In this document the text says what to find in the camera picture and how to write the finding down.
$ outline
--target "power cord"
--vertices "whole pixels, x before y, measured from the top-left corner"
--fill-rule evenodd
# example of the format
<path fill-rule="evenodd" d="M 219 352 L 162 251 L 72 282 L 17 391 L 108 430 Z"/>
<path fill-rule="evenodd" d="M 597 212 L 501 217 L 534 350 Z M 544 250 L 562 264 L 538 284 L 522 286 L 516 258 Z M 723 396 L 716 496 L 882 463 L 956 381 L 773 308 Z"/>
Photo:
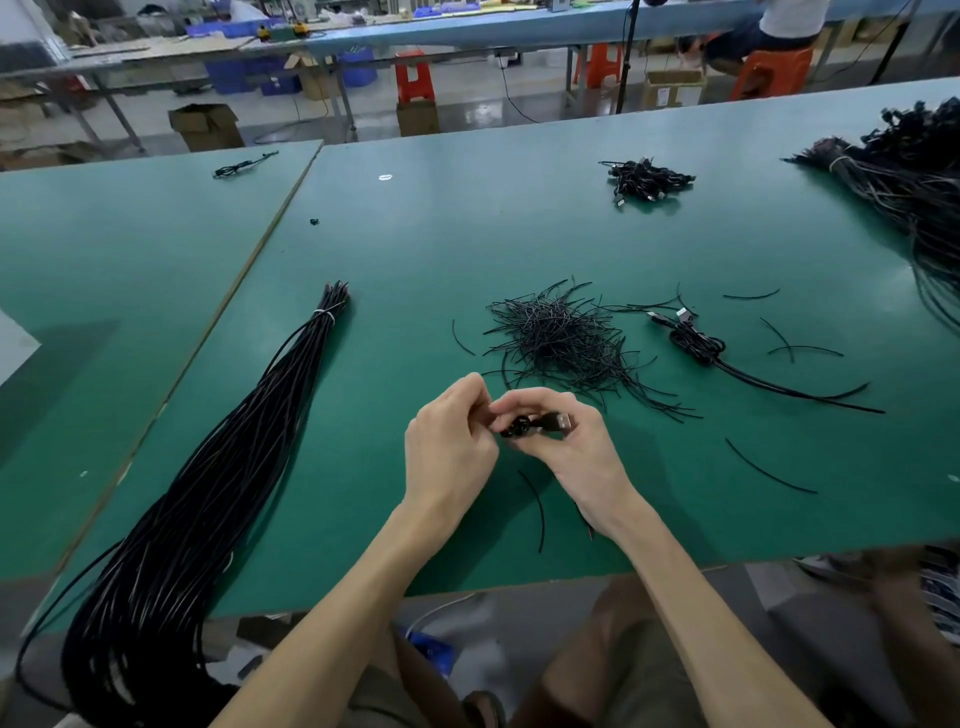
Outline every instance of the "power cord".
<path fill-rule="evenodd" d="M 867 52 L 867 49 L 870 48 L 870 46 L 872 46 L 874 43 L 876 43 L 876 39 L 879 38 L 880 36 L 882 36 L 884 33 L 886 33 L 887 29 L 888 29 L 891 25 L 893 25 L 895 22 L 897 22 L 897 20 L 900 19 L 900 16 L 903 15 L 903 12 L 907 9 L 907 6 L 909 6 L 910 3 L 912 3 L 912 2 L 913 2 L 913 0 L 906 0 L 906 2 L 903 3 L 903 7 L 900 8 L 900 9 L 897 11 L 897 14 L 894 15 L 892 18 L 890 18 L 890 20 L 887 22 L 887 24 L 883 26 L 883 29 L 882 29 L 879 33 L 877 33 L 876 36 L 874 36 L 874 39 L 873 39 L 873 40 L 871 40 L 869 43 L 867 43 L 867 44 L 863 47 L 863 50 L 861 50 L 860 53 L 857 54 L 857 57 L 856 57 L 855 59 L 853 59 L 853 61 L 851 61 L 848 65 L 845 65 L 843 68 L 837 69 L 836 71 L 834 71 L 834 72 L 831 73 L 829 76 L 826 76 L 826 77 L 823 78 L 823 79 L 814 79 L 814 80 L 811 81 L 808 85 L 822 84 L 823 82 L 829 81 L 830 79 L 839 76 L 841 73 L 844 73 L 845 71 L 849 71 L 851 68 L 853 68 L 855 65 L 857 65 L 857 64 L 859 63 L 860 59 L 863 58 L 863 54 L 865 54 L 865 53 Z"/>
<path fill-rule="evenodd" d="M 504 91 L 506 92 L 506 94 L 507 94 L 507 101 L 510 102 L 510 106 L 512 106 L 514 109 L 516 109 L 516 113 L 518 113 L 520 116 L 522 116 L 522 117 L 523 117 L 524 119 L 526 119 L 527 121 L 529 121 L 529 122 L 531 122 L 531 123 L 533 123 L 533 124 L 539 124 L 540 122 L 537 121 L 537 119 L 531 119 L 529 116 L 527 116 L 525 113 L 523 113 L 523 111 L 521 111 L 521 110 L 519 109 L 519 107 L 514 103 L 514 100 L 513 100 L 512 98 L 510 98 L 510 88 L 507 86 L 507 72 L 503 70 L 503 59 L 500 58 L 499 56 L 497 56 L 497 65 L 500 66 L 500 75 L 503 76 L 503 90 L 504 90 Z"/>

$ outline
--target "cable tie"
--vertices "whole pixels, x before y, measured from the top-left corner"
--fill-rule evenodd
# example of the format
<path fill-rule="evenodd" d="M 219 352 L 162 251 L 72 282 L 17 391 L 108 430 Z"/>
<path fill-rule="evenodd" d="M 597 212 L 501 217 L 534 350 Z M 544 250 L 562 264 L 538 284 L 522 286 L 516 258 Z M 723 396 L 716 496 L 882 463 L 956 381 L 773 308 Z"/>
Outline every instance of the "cable tie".
<path fill-rule="evenodd" d="M 832 171 L 833 171 L 833 165 L 836 164 L 836 163 L 837 163 L 838 161 L 840 161 L 841 159 L 851 159 L 851 158 L 848 157 L 847 155 L 843 155 L 842 157 L 836 158 L 834 161 L 832 161 L 832 162 L 830 163 L 830 166 L 827 168 L 827 171 L 828 171 L 828 172 L 832 172 Z"/>

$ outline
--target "metal table leg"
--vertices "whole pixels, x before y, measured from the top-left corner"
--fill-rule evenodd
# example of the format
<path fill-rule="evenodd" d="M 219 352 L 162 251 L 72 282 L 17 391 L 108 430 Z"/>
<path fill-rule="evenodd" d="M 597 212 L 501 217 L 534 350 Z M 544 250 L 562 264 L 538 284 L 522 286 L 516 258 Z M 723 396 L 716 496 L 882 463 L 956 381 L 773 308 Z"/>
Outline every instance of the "metal table leg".
<path fill-rule="evenodd" d="M 824 50 L 820 54 L 820 60 L 817 61 L 817 67 L 813 70 L 814 79 L 820 77 L 820 70 L 827 65 L 827 59 L 833 52 L 833 47 L 837 44 L 837 38 L 840 37 L 841 28 L 842 25 L 838 23 L 830 29 L 830 35 L 827 36 L 827 45 L 824 46 Z"/>
<path fill-rule="evenodd" d="M 336 64 L 337 67 L 337 88 L 340 89 L 340 98 L 344 100 L 344 112 L 347 114 L 347 123 L 349 125 L 350 136 L 353 141 L 356 141 L 357 137 L 357 127 L 353 123 L 353 112 L 350 110 L 350 101 L 347 98 L 347 87 L 344 85 L 344 67 L 340 64 Z"/>
<path fill-rule="evenodd" d="M 51 79 L 47 82 L 47 87 L 50 89 L 50 94 L 56 99 L 57 103 L 69 110 L 70 114 L 80 123 L 81 129 L 84 130 L 86 138 L 90 140 L 90 143 L 99 149 L 104 157 L 111 158 L 112 153 L 107 145 L 104 144 L 103 140 L 93 131 L 93 127 L 90 126 L 90 123 L 86 120 L 86 117 L 84 117 L 84 113 L 73 103 L 73 94 L 70 93 L 70 89 L 59 79 Z"/>
<path fill-rule="evenodd" d="M 584 100 L 587 97 L 587 52 L 589 46 L 578 45 L 577 65 L 580 67 L 580 78 L 577 80 L 577 113 L 583 116 Z"/>
<path fill-rule="evenodd" d="M 147 154 L 147 150 L 143 148 L 143 142 L 140 141 L 140 137 L 136 135 L 136 132 L 133 130 L 133 127 L 130 125 L 130 122 L 127 121 L 127 117 L 124 115 L 123 111 L 120 110 L 120 107 L 117 106 L 116 100 L 113 98 L 113 94 L 109 92 L 107 84 L 105 84 L 101 78 L 100 74 L 91 73 L 90 80 L 93 81 L 93 84 L 97 86 L 103 92 L 104 98 L 107 99 L 107 103 L 110 106 L 110 109 L 113 111 L 113 115 L 117 117 L 117 120 L 120 122 L 120 126 L 124 128 L 124 131 L 127 133 L 127 137 L 130 139 L 131 144 L 139 150 L 141 155 Z"/>
<path fill-rule="evenodd" d="M 916 73 L 919 75 L 924 68 L 926 67 L 926 62 L 930 59 L 930 54 L 933 53 L 933 49 L 937 47 L 937 43 L 940 42 L 940 38 L 944 36 L 944 33 L 947 31 L 947 28 L 950 27 L 950 23 L 953 22 L 956 18 L 957 13 L 948 12 L 943 20 L 940 21 L 940 25 L 937 26 L 937 32 L 933 34 L 933 38 L 930 39 L 930 42 L 924 48 L 924 52 L 920 56 L 920 64 L 917 66 Z"/>
<path fill-rule="evenodd" d="M 564 79 L 566 95 L 570 95 L 570 84 L 573 83 L 573 48 L 566 46 L 566 77 Z"/>

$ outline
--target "pile of cut cables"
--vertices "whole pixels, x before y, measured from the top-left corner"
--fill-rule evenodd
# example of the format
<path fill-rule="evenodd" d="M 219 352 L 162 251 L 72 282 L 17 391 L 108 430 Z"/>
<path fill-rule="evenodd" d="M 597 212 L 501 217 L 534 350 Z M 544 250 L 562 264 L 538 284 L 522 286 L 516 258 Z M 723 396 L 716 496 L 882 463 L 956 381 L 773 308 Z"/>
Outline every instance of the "pile of cut cables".
<path fill-rule="evenodd" d="M 829 137 L 787 161 L 830 172 L 902 231 L 924 306 L 960 328 L 960 100 L 882 118 L 862 147 Z"/>
<path fill-rule="evenodd" d="M 96 728 L 202 728 L 220 713 L 236 688 L 206 672 L 204 620 L 287 468 L 347 301 L 344 283 L 326 286 L 309 320 L 187 458 L 169 490 L 35 622 L 16 667 L 27 692 Z M 70 708 L 30 686 L 23 656 L 63 597 L 105 560 L 63 644 Z"/>

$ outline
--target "cardboard box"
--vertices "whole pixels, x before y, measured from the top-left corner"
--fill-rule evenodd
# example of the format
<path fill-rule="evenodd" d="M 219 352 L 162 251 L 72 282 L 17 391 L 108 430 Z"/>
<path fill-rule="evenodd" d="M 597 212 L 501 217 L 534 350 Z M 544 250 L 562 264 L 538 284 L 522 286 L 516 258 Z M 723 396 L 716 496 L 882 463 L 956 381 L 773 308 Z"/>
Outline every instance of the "cardboard box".
<path fill-rule="evenodd" d="M 700 70 L 649 71 L 643 82 L 640 108 L 646 111 L 695 107 L 706 87 L 707 77 Z"/>
<path fill-rule="evenodd" d="M 396 121 L 400 125 L 400 136 L 440 133 L 440 117 L 437 115 L 437 105 L 425 99 L 411 101 L 409 104 L 397 102 Z"/>
<path fill-rule="evenodd" d="M 237 117 L 226 104 L 190 104 L 169 114 L 170 127 L 191 152 L 246 146 L 237 131 Z"/>
<path fill-rule="evenodd" d="M 320 64 L 313 56 L 305 52 L 297 52 L 287 59 L 283 67 L 290 71 L 300 68 L 300 85 L 303 86 L 303 95 L 311 101 L 323 101 L 330 98 L 330 93 L 337 93 L 337 85 L 320 69 Z"/>
<path fill-rule="evenodd" d="M 100 161 L 103 158 L 100 150 L 89 142 L 73 141 L 68 144 L 53 144 L 32 147 L 31 149 L 0 152 L 0 171 L 15 172 L 21 169 L 60 167 L 64 164 Z"/>

